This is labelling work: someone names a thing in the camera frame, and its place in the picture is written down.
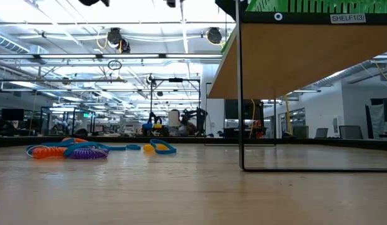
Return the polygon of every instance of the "white label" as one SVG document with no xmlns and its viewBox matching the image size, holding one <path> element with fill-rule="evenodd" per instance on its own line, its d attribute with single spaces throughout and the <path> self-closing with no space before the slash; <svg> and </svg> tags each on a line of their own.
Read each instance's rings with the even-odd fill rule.
<svg viewBox="0 0 387 225">
<path fill-rule="evenodd" d="M 365 23 L 366 15 L 364 13 L 355 14 L 331 14 L 331 23 L 344 24 L 344 23 Z"/>
</svg>

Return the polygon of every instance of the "orange coiled cord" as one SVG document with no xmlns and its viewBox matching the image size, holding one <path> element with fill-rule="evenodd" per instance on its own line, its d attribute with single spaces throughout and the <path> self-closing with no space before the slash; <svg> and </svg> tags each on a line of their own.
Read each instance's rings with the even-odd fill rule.
<svg viewBox="0 0 387 225">
<path fill-rule="evenodd" d="M 85 143 L 85 142 L 87 142 L 87 140 L 83 140 L 81 138 L 76 138 L 76 137 L 66 137 L 62 141 L 67 141 L 67 140 L 69 140 L 71 138 L 74 139 L 74 143 Z"/>
<path fill-rule="evenodd" d="M 46 146 L 35 146 L 32 150 L 32 156 L 35 159 L 44 158 L 64 158 L 63 153 L 66 147 L 46 147 Z"/>
</svg>

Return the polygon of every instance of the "wooden floor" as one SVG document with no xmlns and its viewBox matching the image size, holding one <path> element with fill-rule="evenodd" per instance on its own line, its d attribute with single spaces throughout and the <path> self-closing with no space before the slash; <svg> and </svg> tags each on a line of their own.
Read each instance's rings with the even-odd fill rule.
<svg viewBox="0 0 387 225">
<path fill-rule="evenodd" d="M 35 160 L 0 149 L 0 224 L 387 224 L 387 174 L 259 174 L 237 147 L 175 145 L 177 155 Z M 251 147 L 270 167 L 387 166 L 387 152 Z"/>
</svg>

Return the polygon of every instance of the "shelf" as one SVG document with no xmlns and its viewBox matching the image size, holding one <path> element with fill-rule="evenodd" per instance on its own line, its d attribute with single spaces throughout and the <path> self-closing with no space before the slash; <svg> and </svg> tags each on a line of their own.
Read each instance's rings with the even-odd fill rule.
<svg viewBox="0 0 387 225">
<path fill-rule="evenodd" d="M 243 97 L 273 99 L 387 51 L 387 14 L 331 24 L 330 14 L 246 12 L 241 25 Z M 236 30 L 208 98 L 237 99 Z"/>
</svg>

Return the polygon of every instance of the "chair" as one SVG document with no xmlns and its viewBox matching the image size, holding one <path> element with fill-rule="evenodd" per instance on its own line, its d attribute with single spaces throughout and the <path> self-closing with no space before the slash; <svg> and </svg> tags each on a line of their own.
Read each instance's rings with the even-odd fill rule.
<svg viewBox="0 0 387 225">
<path fill-rule="evenodd" d="M 327 138 L 328 137 L 328 128 L 318 128 L 316 131 L 316 136 L 314 138 Z"/>
<path fill-rule="evenodd" d="M 361 128 L 357 125 L 339 126 L 339 133 L 342 139 L 364 139 Z"/>
<path fill-rule="evenodd" d="M 308 126 L 292 127 L 292 135 L 297 138 L 308 138 Z"/>
</svg>

